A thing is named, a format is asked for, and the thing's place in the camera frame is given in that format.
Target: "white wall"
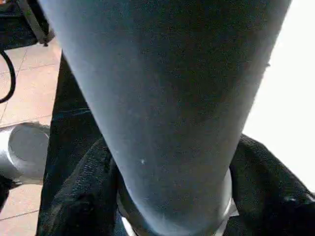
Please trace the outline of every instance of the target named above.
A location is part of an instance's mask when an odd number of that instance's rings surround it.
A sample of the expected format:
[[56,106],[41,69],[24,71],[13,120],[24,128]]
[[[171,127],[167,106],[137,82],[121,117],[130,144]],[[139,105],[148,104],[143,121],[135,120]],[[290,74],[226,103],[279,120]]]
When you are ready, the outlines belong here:
[[244,133],[315,192],[315,0],[293,0]]

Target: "gray metal pole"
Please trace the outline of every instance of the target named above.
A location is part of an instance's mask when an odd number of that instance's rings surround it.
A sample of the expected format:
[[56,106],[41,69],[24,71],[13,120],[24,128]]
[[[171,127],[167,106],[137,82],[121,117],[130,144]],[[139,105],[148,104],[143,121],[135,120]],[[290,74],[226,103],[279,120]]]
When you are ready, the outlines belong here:
[[290,0],[40,0],[156,235],[213,233]]

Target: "tile grout line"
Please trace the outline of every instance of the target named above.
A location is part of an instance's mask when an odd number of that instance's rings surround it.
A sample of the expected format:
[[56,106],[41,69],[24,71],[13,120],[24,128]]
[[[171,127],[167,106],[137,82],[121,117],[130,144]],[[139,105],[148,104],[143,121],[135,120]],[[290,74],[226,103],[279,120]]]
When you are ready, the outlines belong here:
[[[16,81],[18,80],[18,76],[19,76],[19,73],[20,73],[22,64],[23,64],[23,62],[24,62],[24,59],[25,59],[25,56],[26,56],[27,51],[28,51],[28,48],[25,49],[25,52],[24,52],[24,56],[23,56],[21,65],[20,65],[20,67],[19,67],[19,69],[18,69],[18,71],[17,71],[17,73],[16,73],[16,75],[15,75],[15,80],[16,80]],[[10,101],[10,100],[8,100],[8,101],[6,102],[6,104],[5,104],[4,111],[3,111],[2,116],[1,116],[1,118],[0,118],[0,124],[1,124],[1,122],[2,122],[2,118],[4,117],[5,110],[6,110],[6,107],[8,106],[8,102],[9,102],[9,101]]]
[[38,212],[38,211],[39,211],[39,210],[32,210],[32,211],[30,211],[30,212],[26,212],[26,213],[22,213],[22,214],[18,214],[18,215],[13,215],[13,216],[10,216],[10,217],[7,217],[7,218],[0,219],[0,222],[1,222],[1,221],[4,221],[4,220],[9,220],[9,219],[12,219],[12,218],[16,218],[16,217],[19,217],[19,216],[32,214],[32,213],[35,213],[35,212]]
[[50,65],[57,65],[58,63],[51,63],[51,64],[47,64],[47,65],[40,65],[40,66],[36,66],[36,67],[29,67],[29,68],[26,68],[26,69],[20,69],[20,71],[26,71],[26,70],[30,70],[30,69],[37,69],[37,68],[42,68],[42,67],[45,67],[45,66],[50,66]]
[[10,126],[10,125],[15,125],[15,124],[20,124],[20,123],[24,123],[24,122],[37,122],[36,120],[37,119],[41,119],[41,118],[46,118],[46,117],[51,117],[51,115],[47,115],[47,116],[43,116],[43,117],[36,117],[36,118],[31,118],[31,119],[24,119],[24,120],[20,120],[20,121],[17,121],[17,122],[12,122],[12,123],[6,123],[6,124],[1,124],[0,123],[0,128],[2,127],[7,127],[7,126]]

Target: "black cable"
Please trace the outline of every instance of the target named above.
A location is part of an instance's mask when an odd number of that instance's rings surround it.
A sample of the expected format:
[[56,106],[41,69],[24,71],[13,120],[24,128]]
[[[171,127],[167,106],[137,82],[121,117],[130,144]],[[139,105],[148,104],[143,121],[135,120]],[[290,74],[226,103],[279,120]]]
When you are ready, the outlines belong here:
[[13,96],[13,93],[14,93],[15,87],[16,87],[16,77],[15,77],[14,66],[13,66],[10,58],[8,57],[8,55],[4,51],[0,51],[0,54],[4,58],[5,62],[7,63],[9,70],[10,70],[10,76],[11,76],[10,91],[8,92],[8,94],[4,98],[0,99],[0,104],[1,104],[3,102],[8,101]]

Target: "pant leg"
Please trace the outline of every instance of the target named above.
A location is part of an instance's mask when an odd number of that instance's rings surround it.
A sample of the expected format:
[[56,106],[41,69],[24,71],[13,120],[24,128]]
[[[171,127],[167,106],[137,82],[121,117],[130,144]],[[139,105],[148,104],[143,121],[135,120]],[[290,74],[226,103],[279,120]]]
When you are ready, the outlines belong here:
[[116,166],[62,56],[37,236],[110,235]]

